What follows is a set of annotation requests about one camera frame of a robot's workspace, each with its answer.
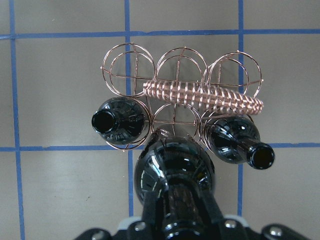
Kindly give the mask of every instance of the bottle opening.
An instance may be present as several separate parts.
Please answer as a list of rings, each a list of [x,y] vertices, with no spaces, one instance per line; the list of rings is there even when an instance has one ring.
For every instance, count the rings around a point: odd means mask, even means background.
[[[275,160],[275,153],[271,147],[259,147],[254,151],[251,164],[255,169],[267,169],[272,166]]]
[[[97,111],[92,116],[92,126],[101,134],[112,130],[115,125],[115,116],[108,110]]]

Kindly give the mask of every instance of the bottle neck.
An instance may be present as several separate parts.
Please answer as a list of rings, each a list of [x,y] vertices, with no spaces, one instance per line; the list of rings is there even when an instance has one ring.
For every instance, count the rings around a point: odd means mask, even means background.
[[[119,126],[118,113],[110,109],[97,111],[91,120],[93,128],[100,134],[108,134]]]
[[[250,137],[237,139],[237,151],[254,169],[268,169],[275,160],[275,152],[270,145]]]

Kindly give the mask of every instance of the screw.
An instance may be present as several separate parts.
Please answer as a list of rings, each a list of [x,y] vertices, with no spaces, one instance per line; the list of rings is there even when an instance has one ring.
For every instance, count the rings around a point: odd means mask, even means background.
[[[144,221],[138,222],[135,226],[134,226],[134,230],[136,231],[142,231],[146,228],[146,223]]]
[[[270,228],[270,234],[273,235],[273,236],[280,237],[282,235],[282,230],[279,227],[272,226]]]
[[[228,219],[225,221],[224,225],[229,229],[234,229],[237,226],[237,222],[232,219]]]
[[[92,235],[91,240],[103,240],[105,233],[103,231],[98,231],[97,233]]]

